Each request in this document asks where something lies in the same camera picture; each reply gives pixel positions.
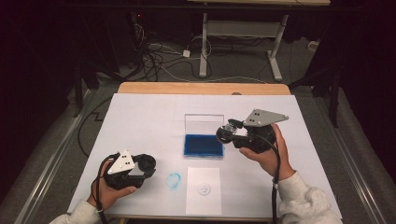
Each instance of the dark background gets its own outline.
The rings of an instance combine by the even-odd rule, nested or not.
[[[332,1],[339,7],[355,7],[363,3]],[[4,80],[1,85],[0,147],[4,181],[0,200],[3,200],[39,139],[69,104],[66,95],[73,87],[76,61],[90,61],[111,71],[117,71],[122,62],[114,54],[118,46],[111,44],[117,31],[106,29],[106,21],[111,23],[120,18],[88,13],[83,21],[76,11],[61,10],[49,0],[3,1],[0,15],[0,72]],[[183,44],[201,29],[200,14],[183,12],[176,17],[167,12],[145,12],[143,15],[149,29]],[[329,62],[340,65],[341,86],[351,108],[395,180],[390,155],[393,154],[396,133],[396,45],[393,42],[396,28],[392,24],[395,20],[391,8],[386,1],[375,1],[365,6],[359,17],[333,18],[335,20],[330,25],[326,16],[314,18],[311,15],[290,16],[284,39],[293,41],[304,36],[317,40],[323,37],[327,28],[327,37],[320,43],[307,75],[328,66]],[[125,47],[125,50],[126,53],[133,51],[133,46]],[[91,66],[83,69],[83,76],[91,88],[95,87],[92,78],[95,69]],[[329,80],[323,76],[309,85],[323,82],[331,85]]]

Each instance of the metal floor strip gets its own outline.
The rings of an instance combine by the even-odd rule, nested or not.
[[[332,134],[335,137],[335,140],[337,141],[337,144],[339,146],[339,152],[341,154],[341,159],[343,160],[344,164],[346,165],[346,170],[348,171],[350,178],[355,185],[356,191],[358,192],[359,196],[361,197],[361,201],[367,211],[367,214],[369,215],[370,219],[372,220],[373,223],[387,223],[386,220],[384,219],[384,216],[382,215],[378,205],[375,202],[375,198],[373,197],[373,193],[370,189],[370,187],[367,185],[366,181],[364,180],[364,177],[362,176],[361,172],[359,171],[359,168],[354,161],[352,155],[349,153],[349,150],[347,148],[347,144],[344,141],[344,138],[338,131],[338,129],[335,129],[332,126],[332,122],[330,121],[328,117],[328,108],[322,98],[316,98],[315,101],[318,105],[318,108],[320,109],[323,118],[326,120],[327,125],[329,126],[329,129],[332,130]]]
[[[69,130],[64,136],[64,139],[61,141],[55,152],[50,157],[49,162],[44,168],[41,176],[38,178],[38,181],[35,184],[32,193],[30,194],[14,223],[32,223],[35,217],[35,213],[40,206],[42,200],[44,199],[47,190],[49,189],[50,184],[55,177],[56,172],[58,171],[58,168],[62,163],[62,160],[64,159],[64,155],[69,148],[70,141],[73,139],[73,136],[75,135],[76,130],[78,129],[82,121],[82,118],[84,118],[84,116],[86,115],[87,108],[90,106],[95,93],[96,91],[87,90],[84,96],[84,106],[82,107],[78,116],[74,118]]]

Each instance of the table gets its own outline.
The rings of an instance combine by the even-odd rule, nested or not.
[[[249,95],[229,95],[235,92]],[[185,114],[223,113],[227,119],[245,119],[252,105],[290,116],[279,126],[288,146],[296,148],[289,152],[293,167],[301,171],[307,183],[327,193],[335,213],[341,216],[297,102],[288,88],[282,84],[234,83],[121,84],[68,212],[79,199],[89,195],[101,160],[117,150],[129,149],[135,155],[146,153],[156,158],[157,171],[138,192],[119,199],[106,210],[108,217],[271,221],[271,177],[263,173],[257,162],[247,160],[230,144],[224,145],[224,158],[220,160],[182,156]],[[306,158],[311,158],[310,162],[306,162]],[[219,169],[220,215],[186,214],[190,168]],[[181,176],[177,190],[165,186],[169,174],[174,173]]]
[[[302,5],[302,6],[328,6],[330,0],[189,0],[192,2],[226,3],[226,4],[258,4],[258,5]],[[275,42],[272,50],[267,51],[268,61],[271,65],[276,81],[282,81],[279,66],[276,62],[276,53],[282,40],[289,15],[283,15],[280,22],[258,22],[258,21],[210,21],[207,13],[204,13],[202,31],[202,49],[200,61],[200,77],[206,77],[207,65],[207,36],[208,35],[231,35],[231,36],[253,36],[274,37]]]

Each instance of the white tabletop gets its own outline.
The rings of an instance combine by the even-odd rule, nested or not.
[[[115,94],[68,212],[79,200],[88,198],[100,162],[110,154],[128,149],[133,155],[153,156],[157,160],[157,171],[136,193],[119,199],[106,210],[109,217],[271,217],[272,177],[257,162],[241,155],[233,144],[224,145],[222,159],[183,157],[185,114],[223,115],[224,120],[243,120],[253,108],[289,116],[278,125],[288,144],[291,165],[308,185],[325,191],[332,210],[341,217],[300,108],[291,95]],[[186,212],[186,207],[191,206],[186,200],[189,168],[219,170],[219,215]],[[180,175],[176,189],[166,184],[171,174]]]

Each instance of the person's left hand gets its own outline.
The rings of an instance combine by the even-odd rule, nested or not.
[[[99,197],[100,202],[102,203],[103,209],[109,208],[113,205],[118,198],[124,197],[126,195],[132,194],[136,191],[136,187],[127,187],[124,189],[113,189],[109,187],[106,181],[103,179],[103,173],[107,166],[112,162],[112,160],[108,160],[105,162],[102,171],[101,171],[101,178],[99,179]],[[90,203],[92,206],[96,207],[96,201],[93,197],[96,197],[96,181],[92,183],[92,194],[88,198],[87,202]]]

